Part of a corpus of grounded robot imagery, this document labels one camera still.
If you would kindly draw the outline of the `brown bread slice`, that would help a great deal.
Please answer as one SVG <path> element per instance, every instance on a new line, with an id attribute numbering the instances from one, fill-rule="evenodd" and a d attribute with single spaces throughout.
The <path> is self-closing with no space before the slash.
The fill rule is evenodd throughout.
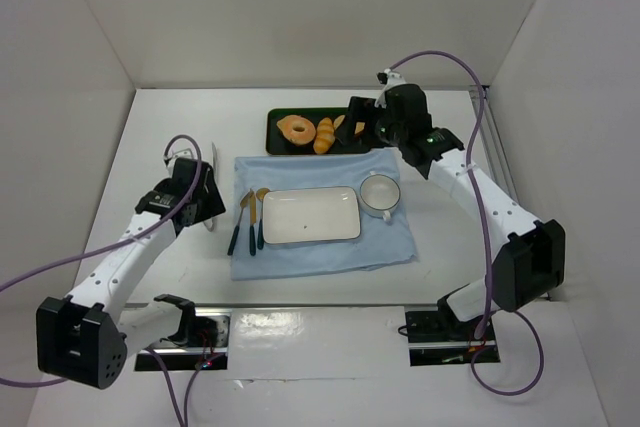
<path id="1" fill-rule="evenodd" d="M 334 135 L 343 143 L 352 142 L 364 133 L 366 123 L 355 121 L 346 115 L 339 115 L 333 121 Z"/>

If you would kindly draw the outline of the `glazed bagel bread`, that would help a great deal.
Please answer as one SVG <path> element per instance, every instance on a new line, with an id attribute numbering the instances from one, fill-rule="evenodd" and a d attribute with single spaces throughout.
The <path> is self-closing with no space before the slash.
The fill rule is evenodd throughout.
<path id="1" fill-rule="evenodd" d="M 315 140 L 315 125 L 305 117 L 288 115 L 276 122 L 283 137 L 293 145 L 305 146 Z"/>

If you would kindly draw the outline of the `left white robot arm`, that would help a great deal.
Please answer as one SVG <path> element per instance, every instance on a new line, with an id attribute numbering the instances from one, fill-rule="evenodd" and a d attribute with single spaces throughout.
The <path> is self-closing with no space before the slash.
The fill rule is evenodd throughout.
<path id="1" fill-rule="evenodd" d="M 200 325 L 193 301 L 159 294 L 138 309 L 126 303 L 156 259 L 188 227 L 210 225 L 225 211 L 217 157 L 191 149 L 166 153 L 169 171 L 138 202 L 120 247 L 65 297 L 36 311 L 40 371 L 98 389 L 111 386 L 128 357 L 161 340 L 186 345 Z"/>

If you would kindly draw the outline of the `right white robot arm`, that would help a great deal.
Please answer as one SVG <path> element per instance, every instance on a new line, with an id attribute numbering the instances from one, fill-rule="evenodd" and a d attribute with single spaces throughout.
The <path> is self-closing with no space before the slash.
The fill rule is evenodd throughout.
<path id="1" fill-rule="evenodd" d="M 439 300 L 445 324 L 481 326 L 493 312 L 516 312 L 559 287 L 566 256 L 559 222 L 543 222 L 519 206 L 471 159 L 470 144 L 434 126 L 419 86 L 390 69 L 379 78 L 383 89 L 377 98 L 350 99 L 337 129 L 339 141 L 352 143 L 362 124 L 363 143 L 397 148 L 409 166 L 447 191 L 481 225 L 486 273 Z"/>

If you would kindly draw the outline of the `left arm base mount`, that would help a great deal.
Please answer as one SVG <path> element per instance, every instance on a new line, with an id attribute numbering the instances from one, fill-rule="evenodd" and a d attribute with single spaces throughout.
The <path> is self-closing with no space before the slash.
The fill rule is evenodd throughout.
<path id="1" fill-rule="evenodd" d="M 168 371 L 193 372 L 226 370 L 231 327 L 231 311 L 197 307 L 195 317 L 180 330 L 181 312 L 175 308 L 148 315 L 140 326 L 131 328 L 128 356 L 134 370 L 159 371 L 158 361 L 147 351 L 153 350 Z"/>

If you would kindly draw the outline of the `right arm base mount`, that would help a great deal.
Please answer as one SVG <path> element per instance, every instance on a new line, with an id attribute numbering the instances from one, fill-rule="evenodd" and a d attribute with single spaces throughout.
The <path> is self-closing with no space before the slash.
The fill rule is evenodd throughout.
<path id="1" fill-rule="evenodd" d="M 477 354 L 478 363 L 499 363 L 500 354 L 493 327 L 484 336 L 474 337 L 472 322 L 448 324 L 435 306 L 408 307 L 397 333 L 408 342 L 412 367 L 470 364 Z"/>

